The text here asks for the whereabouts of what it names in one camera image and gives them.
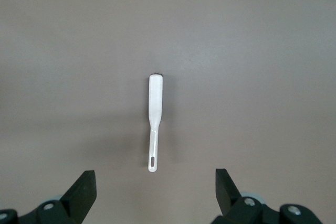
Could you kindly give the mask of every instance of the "brush handle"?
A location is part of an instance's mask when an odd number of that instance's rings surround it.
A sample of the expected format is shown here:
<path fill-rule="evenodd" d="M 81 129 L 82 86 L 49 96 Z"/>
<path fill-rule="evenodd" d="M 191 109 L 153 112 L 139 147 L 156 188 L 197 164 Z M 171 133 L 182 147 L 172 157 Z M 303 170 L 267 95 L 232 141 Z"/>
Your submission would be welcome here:
<path fill-rule="evenodd" d="M 151 124 L 151 137 L 149 143 L 148 170 L 156 171 L 158 167 L 158 149 L 159 125 L 162 115 L 162 83 L 163 78 L 160 74 L 152 74 L 149 77 L 149 93 L 148 93 L 148 116 Z"/>

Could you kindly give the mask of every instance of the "white plastic object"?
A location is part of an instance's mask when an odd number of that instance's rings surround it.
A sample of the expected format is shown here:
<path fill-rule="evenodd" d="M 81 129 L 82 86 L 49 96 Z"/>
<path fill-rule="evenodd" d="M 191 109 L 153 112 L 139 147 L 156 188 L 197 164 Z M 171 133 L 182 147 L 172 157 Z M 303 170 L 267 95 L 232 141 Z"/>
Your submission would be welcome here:
<path fill-rule="evenodd" d="M 160 74 L 152 74 L 149 77 L 148 93 L 148 116 L 151 125 L 151 136 L 149 142 L 148 170 L 156 171 L 158 168 L 158 149 L 159 125 L 162 115 L 162 87 L 163 78 Z"/>

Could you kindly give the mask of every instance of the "silver bolt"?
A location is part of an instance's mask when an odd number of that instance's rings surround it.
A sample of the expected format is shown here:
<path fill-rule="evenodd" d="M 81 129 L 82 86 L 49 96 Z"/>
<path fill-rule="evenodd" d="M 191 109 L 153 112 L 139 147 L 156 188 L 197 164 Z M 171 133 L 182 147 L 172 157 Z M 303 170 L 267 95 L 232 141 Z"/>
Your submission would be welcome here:
<path fill-rule="evenodd" d="M 49 210 L 51 208 L 54 207 L 54 204 L 53 203 L 49 203 L 49 204 L 46 204 L 44 207 L 43 207 L 43 210 Z"/>
<path fill-rule="evenodd" d="M 300 209 L 295 206 L 289 206 L 288 211 L 290 211 L 294 215 L 301 215 Z"/>
<path fill-rule="evenodd" d="M 8 214 L 6 214 L 5 212 L 3 214 L 0 214 L 0 220 L 6 219 L 8 216 Z"/>
<path fill-rule="evenodd" d="M 246 198 L 244 200 L 244 202 L 245 202 L 246 205 L 251 206 L 251 207 L 253 207 L 253 206 L 256 205 L 256 203 L 254 202 L 254 200 L 252 200 L 251 198 Z"/>

